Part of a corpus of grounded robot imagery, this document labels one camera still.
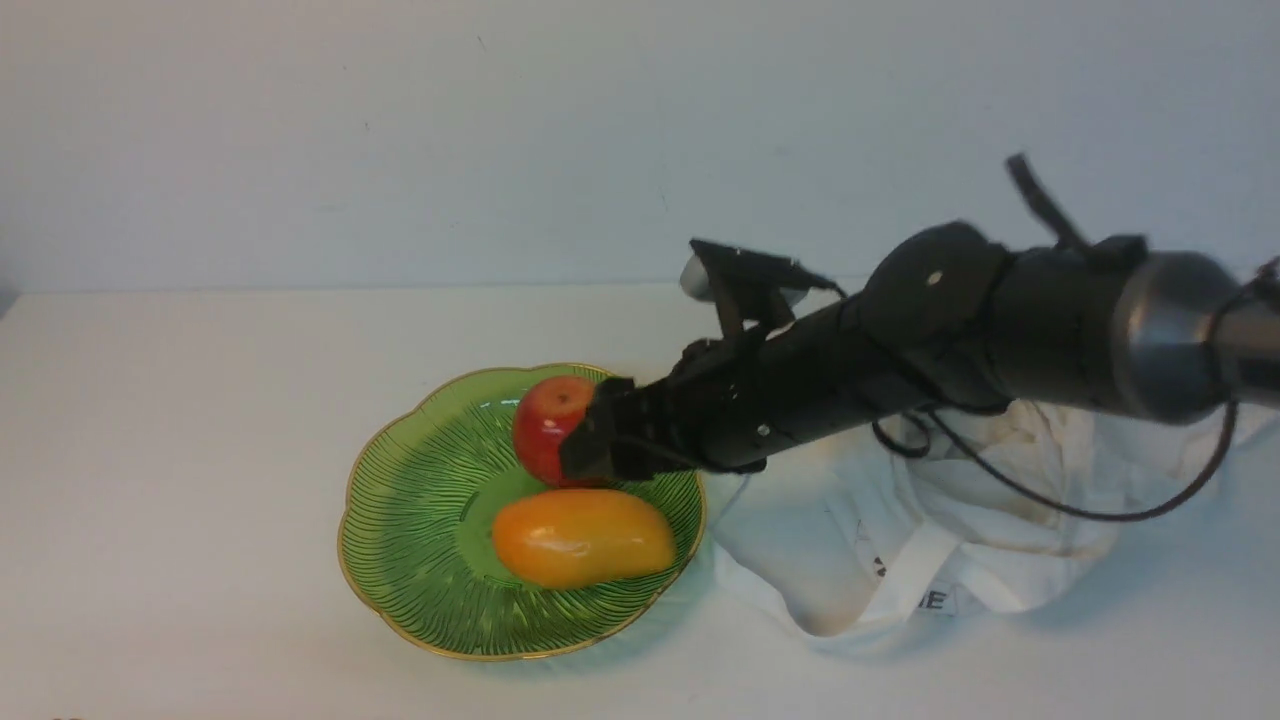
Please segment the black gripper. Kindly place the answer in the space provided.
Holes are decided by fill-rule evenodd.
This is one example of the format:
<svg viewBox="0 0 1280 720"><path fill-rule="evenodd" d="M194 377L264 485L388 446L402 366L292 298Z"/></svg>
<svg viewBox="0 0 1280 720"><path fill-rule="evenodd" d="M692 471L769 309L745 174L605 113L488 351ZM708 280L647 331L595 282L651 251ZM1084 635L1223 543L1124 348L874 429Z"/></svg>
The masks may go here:
<svg viewBox="0 0 1280 720"><path fill-rule="evenodd" d="M559 445L564 479L648 482L660 459L634 427L667 427L698 468L750 471L768 457L916 410L933 396L919 372L876 341L860 299L831 304L767 338L690 343L672 372L639 386L611 377Z"/></svg>

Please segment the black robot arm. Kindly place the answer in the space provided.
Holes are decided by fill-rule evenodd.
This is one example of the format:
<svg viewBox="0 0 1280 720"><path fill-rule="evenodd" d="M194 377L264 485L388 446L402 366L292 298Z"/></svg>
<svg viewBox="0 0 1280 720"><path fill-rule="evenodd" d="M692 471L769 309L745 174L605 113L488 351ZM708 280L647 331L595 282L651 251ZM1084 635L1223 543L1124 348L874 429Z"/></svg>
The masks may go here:
<svg viewBox="0 0 1280 720"><path fill-rule="evenodd" d="M1277 406L1277 288L1138 236L1012 251L975 227L899 245L860 291L790 258L691 241L685 291L721 340L648 386L603 380L559 447L573 479L759 471L790 448L901 413L997 414L1015 400L1187 425L1230 401Z"/></svg>

